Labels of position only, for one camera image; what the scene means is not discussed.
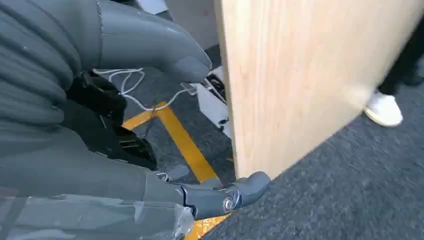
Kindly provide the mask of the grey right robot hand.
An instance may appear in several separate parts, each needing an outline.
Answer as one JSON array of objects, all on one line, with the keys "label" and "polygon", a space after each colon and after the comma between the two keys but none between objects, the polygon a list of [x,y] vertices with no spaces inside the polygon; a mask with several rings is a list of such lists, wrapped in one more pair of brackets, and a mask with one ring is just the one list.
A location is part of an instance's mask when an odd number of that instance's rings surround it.
[{"label": "grey right robot hand", "polygon": [[199,82],[212,63],[182,27],[122,3],[1,1],[1,239],[179,240],[195,220],[262,197],[271,181],[262,171],[227,185],[167,182],[62,126],[79,74],[140,67]]}]

